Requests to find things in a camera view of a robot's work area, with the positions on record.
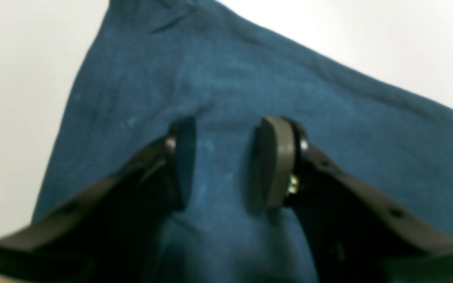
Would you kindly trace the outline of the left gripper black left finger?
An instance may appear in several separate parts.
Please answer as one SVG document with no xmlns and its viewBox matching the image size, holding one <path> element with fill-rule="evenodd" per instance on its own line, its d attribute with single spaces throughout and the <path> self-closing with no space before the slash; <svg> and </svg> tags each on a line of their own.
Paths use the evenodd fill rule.
<svg viewBox="0 0 453 283">
<path fill-rule="evenodd" d="M 190 199 L 193 117 L 27 227 L 0 238 L 0 283 L 139 283 L 162 224 Z"/>
</svg>

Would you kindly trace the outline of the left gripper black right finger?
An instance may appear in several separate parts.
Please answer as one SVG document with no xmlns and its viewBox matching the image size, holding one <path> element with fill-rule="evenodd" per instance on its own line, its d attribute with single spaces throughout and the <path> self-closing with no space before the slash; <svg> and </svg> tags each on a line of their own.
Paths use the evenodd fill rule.
<svg viewBox="0 0 453 283">
<path fill-rule="evenodd" d="M 262 202 L 295 213 L 321 283 L 453 283 L 453 237 L 345 173 L 295 120 L 264 116 L 255 133 Z"/>
</svg>

